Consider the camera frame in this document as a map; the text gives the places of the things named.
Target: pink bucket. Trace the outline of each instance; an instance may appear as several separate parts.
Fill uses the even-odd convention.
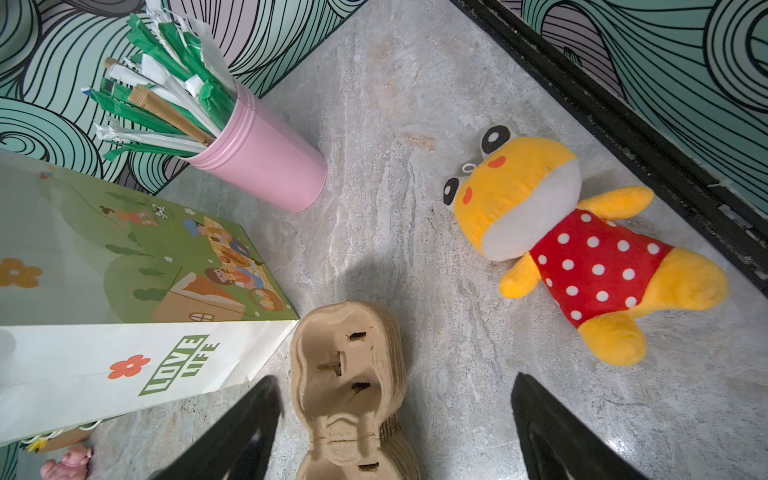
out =
[[[292,214],[315,203],[327,175],[323,154],[241,84],[224,131],[187,161]]]

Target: yellow plush toy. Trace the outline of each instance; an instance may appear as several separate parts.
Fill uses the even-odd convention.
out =
[[[603,362],[628,366],[646,353],[635,320],[656,310],[704,310],[728,294],[723,271],[688,250],[615,224],[654,199],[625,187],[578,201],[578,159],[556,141],[511,139],[496,126],[482,140],[485,160],[451,178],[445,203],[469,241],[490,260],[519,258],[501,280],[520,298],[544,280],[563,314]]]

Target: plush toy arm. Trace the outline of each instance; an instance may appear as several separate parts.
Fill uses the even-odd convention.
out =
[[[538,272],[538,267],[531,258],[531,254],[525,252],[515,266],[504,274],[498,286],[503,296],[521,298],[532,292],[539,280],[541,280],[541,274]]]
[[[582,200],[576,208],[589,210],[605,220],[634,217],[654,201],[654,191],[648,187],[624,187]]]

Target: green swirl pattern wallpaper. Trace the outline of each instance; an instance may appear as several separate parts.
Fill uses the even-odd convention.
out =
[[[768,0],[500,0],[768,214]]]
[[[211,26],[236,79],[269,89],[365,0],[164,0]],[[0,0],[0,148],[150,194],[187,164],[160,154],[104,159],[113,144],[92,124],[105,113],[81,93],[107,57],[130,57],[126,17],[144,0]]]

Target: pink toy figure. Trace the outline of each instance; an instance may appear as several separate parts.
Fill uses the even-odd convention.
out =
[[[43,480],[85,480],[93,450],[79,443],[67,450],[60,462],[48,460],[40,468]]]

